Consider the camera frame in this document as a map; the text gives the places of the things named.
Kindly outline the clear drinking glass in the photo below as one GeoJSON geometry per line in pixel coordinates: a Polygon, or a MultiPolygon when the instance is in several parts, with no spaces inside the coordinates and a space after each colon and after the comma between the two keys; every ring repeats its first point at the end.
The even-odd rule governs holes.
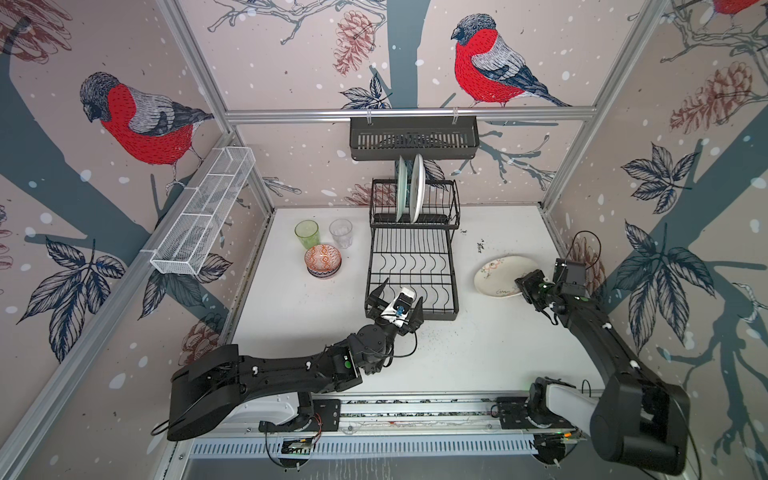
{"type": "Polygon", "coordinates": [[[346,218],[334,220],[329,225],[333,240],[341,249],[347,249],[353,244],[353,224],[346,218]]]}

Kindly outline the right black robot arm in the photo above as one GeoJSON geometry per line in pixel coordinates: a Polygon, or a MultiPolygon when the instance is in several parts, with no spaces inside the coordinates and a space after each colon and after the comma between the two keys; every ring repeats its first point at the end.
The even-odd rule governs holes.
{"type": "Polygon", "coordinates": [[[599,398],[560,380],[539,377],[526,403],[533,424],[562,418],[585,433],[605,461],[678,476],[686,467],[690,400],[680,386],[644,366],[589,298],[585,267],[558,259],[553,280],[541,270],[516,279],[527,303],[581,343],[604,383],[599,398]]]}

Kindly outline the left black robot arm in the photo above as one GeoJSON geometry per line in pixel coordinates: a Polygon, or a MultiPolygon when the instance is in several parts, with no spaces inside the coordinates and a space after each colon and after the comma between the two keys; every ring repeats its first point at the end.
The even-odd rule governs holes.
{"type": "Polygon", "coordinates": [[[415,334],[424,322],[424,298],[403,287],[394,300],[382,298],[386,283],[365,300],[372,323],[314,355],[263,359],[218,347],[171,377],[167,439],[183,441],[215,429],[239,405],[282,394],[343,392],[387,368],[397,336],[415,334]]]}

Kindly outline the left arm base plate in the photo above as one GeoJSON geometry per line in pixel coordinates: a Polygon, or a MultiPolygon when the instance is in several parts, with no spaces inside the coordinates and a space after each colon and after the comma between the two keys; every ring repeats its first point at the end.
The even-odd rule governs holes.
{"type": "Polygon", "coordinates": [[[284,432],[337,432],[341,419],[341,401],[336,399],[312,400],[307,405],[299,406],[298,415],[287,422],[275,425],[261,421],[260,433],[284,432]]]}

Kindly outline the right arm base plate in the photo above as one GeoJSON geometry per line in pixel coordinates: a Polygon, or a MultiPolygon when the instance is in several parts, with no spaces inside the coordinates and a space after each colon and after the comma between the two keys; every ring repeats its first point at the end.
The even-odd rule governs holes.
{"type": "Polygon", "coordinates": [[[557,415],[530,413],[526,397],[498,397],[491,412],[502,430],[576,430],[574,425],[557,415]]]}

